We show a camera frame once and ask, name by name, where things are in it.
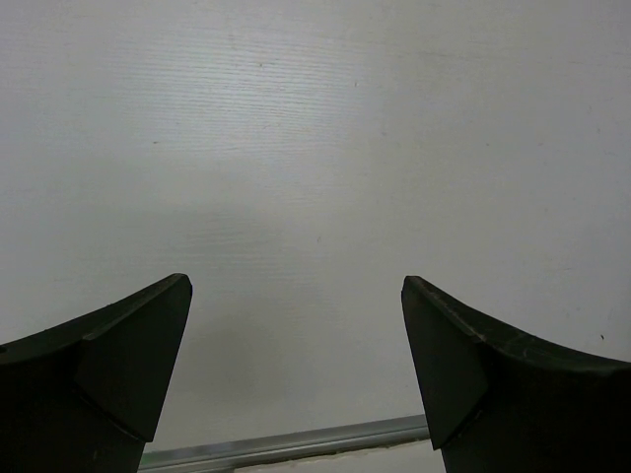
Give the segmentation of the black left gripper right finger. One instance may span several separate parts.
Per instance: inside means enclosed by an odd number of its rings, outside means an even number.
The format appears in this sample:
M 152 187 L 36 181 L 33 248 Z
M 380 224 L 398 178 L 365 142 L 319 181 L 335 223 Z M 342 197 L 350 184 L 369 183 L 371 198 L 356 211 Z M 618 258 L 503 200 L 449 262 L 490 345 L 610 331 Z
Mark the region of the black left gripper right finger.
M 434 449 L 450 472 L 626 472 L 630 366 L 543 340 L 418 276 L 401 291 Z

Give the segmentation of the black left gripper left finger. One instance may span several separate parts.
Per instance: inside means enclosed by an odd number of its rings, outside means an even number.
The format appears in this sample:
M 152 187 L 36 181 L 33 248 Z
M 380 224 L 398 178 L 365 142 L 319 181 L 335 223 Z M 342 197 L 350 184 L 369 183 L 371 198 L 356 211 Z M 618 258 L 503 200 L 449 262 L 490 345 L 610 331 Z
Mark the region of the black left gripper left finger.
M 135 472 L 192 300 L 184 274 L 1 348 L 4 472 Z

